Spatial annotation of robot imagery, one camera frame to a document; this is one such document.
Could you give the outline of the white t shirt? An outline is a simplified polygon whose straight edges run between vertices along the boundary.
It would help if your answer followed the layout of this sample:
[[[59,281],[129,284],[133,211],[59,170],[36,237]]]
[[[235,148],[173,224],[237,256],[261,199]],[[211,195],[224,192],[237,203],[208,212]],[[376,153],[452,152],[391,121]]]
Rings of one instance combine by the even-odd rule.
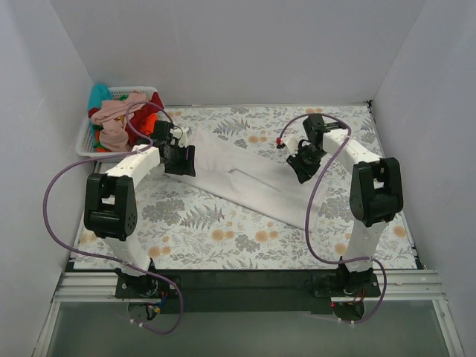
[[[230,144],[200,126],[190,143],[196,147],[196,175],[171,178],[304,229],[313,180],[301,184],[290,166]]]

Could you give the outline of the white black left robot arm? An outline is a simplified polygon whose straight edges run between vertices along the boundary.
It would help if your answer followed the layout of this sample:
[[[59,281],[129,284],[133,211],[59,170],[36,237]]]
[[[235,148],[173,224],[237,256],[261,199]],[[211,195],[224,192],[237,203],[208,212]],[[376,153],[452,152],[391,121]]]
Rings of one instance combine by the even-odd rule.
[[[120,260],[116,274],[135,294],[156,296],[159,282],[154,264],[133,232],[138,224],[135,188],[159,165],[164,172],[196,175],[195,147],[189,145],[190,129],[157,121],[152,134],[134,146],[131,154],[105,173],[91,174],[86,183],[84,225],[101,238]]]

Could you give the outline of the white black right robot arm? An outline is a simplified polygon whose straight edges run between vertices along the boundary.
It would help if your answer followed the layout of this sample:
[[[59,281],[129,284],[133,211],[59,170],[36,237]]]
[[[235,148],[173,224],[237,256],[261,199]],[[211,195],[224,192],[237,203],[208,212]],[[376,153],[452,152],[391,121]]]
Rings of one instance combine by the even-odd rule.
[[[382,267],[375,257],[383,231],[402,211],[404,200],[400,164],[383,158],[353,139],[351,127],[328,114],[301,115],[306,138],[281,133],[277,148],[287,148],[288,165],[303,184],[316,177],[305,213],[305,239],[309,245],[312,206],[326,171],[338,161],[351,175],[350,211],[353,230],[347,250],[338,260],[317,257],[335,269],[312,275],[311,291],[317,298],[346,297],[352,303],[365,298],[383,298],[386,282],[380,283],[373,269]]]

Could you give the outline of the orange t shirt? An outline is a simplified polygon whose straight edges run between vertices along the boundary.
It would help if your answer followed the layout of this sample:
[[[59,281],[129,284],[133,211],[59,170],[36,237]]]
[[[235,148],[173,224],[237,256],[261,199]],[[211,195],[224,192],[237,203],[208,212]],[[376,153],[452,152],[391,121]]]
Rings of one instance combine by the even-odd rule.
[[[152,113],[147,117],[142,126],[142,133],[146,136],[150,136],[154,131],[155,122],[157,121],[158,116],[156,113]]]

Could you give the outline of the red t shirt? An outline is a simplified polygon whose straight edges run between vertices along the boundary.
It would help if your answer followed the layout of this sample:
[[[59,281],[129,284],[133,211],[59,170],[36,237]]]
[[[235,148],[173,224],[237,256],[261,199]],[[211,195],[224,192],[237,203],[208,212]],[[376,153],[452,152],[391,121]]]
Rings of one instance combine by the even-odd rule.
[[[152,96],[150,99],[147,97],[146,94],[142,94],[142,93],[132,93],[126,99],[126,103],[128,105],[130,105],[131,103],[141,102],[141,101],[151,102],[160,106],[161,108],[164,108],[161,98],[159,97],[159,94],[156,91],[152,93]],[[152,113],[158,113],[158,108],[150,104],[143,104],[143,103],[135,105],[133,108],[129,110],[129,122],[138,132],[143,134],[142,126],[144,124],[144,121]],[[140,139],[140,137],[136,133],[134,133],[126,123],[125,123],[124,129],[129,136],[128,143],[131,147],[133,147],[135,145],[135,142],[138,139]]]

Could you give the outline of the floral patterned table mat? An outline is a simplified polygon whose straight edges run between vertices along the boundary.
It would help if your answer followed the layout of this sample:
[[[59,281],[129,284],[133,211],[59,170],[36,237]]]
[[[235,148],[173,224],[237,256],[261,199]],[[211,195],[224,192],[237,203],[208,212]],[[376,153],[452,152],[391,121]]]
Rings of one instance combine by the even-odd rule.
[[[275,146],[281,131],[303,137],[301,115],[317,106],[171,108],[174,122],[202,126],[216,137],[279,164],[286,152]],[[302,230],[152,173],[137,187],[142,248],[158,268],[320,268],[317,257],[336,260],[347,250],[353,215],[350,173],[339,163],[327,171],[315,197],[310,244]]]

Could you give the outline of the pink t shirt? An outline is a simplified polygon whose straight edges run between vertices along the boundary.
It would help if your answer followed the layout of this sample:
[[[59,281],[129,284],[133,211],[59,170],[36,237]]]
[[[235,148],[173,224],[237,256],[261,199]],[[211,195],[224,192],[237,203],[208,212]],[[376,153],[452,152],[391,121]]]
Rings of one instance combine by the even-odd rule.
[[[103,100],[101,108],[90,114],[91,122],[101,126],[99,142],[111,152],[125,152],[128,150],[129,135],[126,132],[126,110],[131,103],[135,104],[128,114],[132,119],[134,112],[140,110],[147,101],[147,96],[142,93],[132,92],[125,100]]]

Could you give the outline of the green garment in basket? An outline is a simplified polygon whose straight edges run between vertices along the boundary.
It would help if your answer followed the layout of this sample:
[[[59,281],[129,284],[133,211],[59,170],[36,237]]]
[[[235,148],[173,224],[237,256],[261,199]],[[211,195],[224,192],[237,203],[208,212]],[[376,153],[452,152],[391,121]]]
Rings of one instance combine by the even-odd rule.
[[[103,128],[101,126],[92,126],[92,132],[94,134],[93,148],[96,152],[105,153],[109,152],[109,150],[105,148],[100,142],[100,132],[102,131],[102,129]]]

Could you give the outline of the white plastic laundry basket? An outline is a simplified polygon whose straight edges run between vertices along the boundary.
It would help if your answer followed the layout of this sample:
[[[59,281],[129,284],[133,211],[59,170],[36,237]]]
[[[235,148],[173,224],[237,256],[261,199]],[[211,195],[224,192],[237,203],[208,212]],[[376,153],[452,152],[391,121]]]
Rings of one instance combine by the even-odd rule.
[[[142,94],[146,94],[150,99],[154,91],[158,91],[155,87],[152,86],[112,86],[109,87],[110,92],[112,93],[113,99],[117,100],[119,97],[129,94],[130,92],[136,91]],[[92,132],[92,122],[88,115],[83,118],[81,123],[77,141],[75,145],[75,150],[79,156],[86,158],[93,158],[96,161],[106,161],[113,162],[114,159],[108,159],[111,155],[110,152],[96,152],[93,148],[94,134]]]

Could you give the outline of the teal t shirt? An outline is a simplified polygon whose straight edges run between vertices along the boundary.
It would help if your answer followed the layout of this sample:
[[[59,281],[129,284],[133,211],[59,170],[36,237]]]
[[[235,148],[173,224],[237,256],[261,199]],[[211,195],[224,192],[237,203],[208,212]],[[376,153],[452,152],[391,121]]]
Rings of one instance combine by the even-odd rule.
[[[91,118],[93,114],[100,111],[102,109],[103,101],[107,100],[113,100],[109,87],[102,83],[95,84],[89,95],[88,117]]]

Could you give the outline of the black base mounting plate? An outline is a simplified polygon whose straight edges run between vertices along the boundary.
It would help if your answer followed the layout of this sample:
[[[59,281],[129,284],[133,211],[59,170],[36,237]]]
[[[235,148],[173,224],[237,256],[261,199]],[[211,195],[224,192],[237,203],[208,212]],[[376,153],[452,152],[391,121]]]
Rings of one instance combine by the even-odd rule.
[[[166,270],[163,280],[115,269],[115,297],[152,303],[165,299],[164,314],[179,312],[331,313],[333,298],[377,298],[374,273],[319,270]]]

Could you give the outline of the aluminium frame rail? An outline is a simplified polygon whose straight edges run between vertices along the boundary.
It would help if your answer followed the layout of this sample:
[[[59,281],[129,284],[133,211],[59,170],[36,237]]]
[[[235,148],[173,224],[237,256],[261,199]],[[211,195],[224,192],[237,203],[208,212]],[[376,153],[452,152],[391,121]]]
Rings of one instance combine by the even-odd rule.
[[[56,302],[116,301],[118,277],[113,272],[63,273],[54,293]]]

